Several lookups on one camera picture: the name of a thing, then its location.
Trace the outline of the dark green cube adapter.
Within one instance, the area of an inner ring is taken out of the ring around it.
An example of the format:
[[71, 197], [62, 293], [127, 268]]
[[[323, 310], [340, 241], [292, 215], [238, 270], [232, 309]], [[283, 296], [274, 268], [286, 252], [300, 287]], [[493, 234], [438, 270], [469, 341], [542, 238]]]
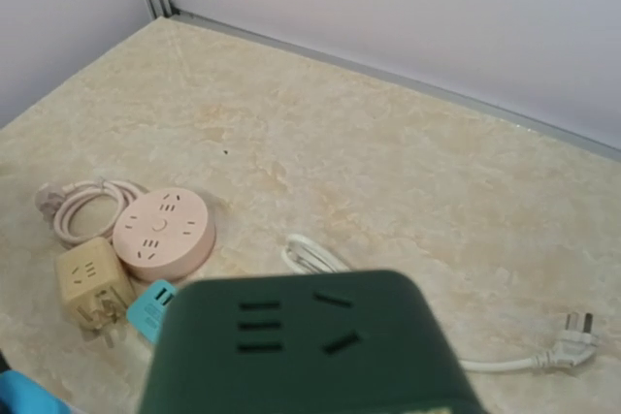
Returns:
[[169, 303], [144, 413], [480, 413], [419, 288], [395, 271], [211, 279]]

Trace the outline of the teal power strip with cord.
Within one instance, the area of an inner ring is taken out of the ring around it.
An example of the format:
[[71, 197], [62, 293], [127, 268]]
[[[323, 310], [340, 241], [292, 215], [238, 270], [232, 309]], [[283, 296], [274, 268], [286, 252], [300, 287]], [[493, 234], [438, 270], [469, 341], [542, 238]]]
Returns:
[[152, 366], [227, 367], [251, 374], [402, 370], [509, 372], [571, 368], [598, 342], [591, 314], [571, 314], [552, 345], [505, 362], [457, 357], [417, 285], [391, 270], [355, 271], [315, 241], [286, 240], [288, 275], [159, 279], [130, 305], [128, 322], [151, 344]]

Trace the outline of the light blue adapter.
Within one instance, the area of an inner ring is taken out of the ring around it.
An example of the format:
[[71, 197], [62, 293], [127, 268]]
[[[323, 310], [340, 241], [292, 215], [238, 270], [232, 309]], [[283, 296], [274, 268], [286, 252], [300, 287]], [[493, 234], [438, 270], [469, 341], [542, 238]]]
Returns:
[[15, 370], [1, 373], [1, 412], [10, 414], [84, 414]]

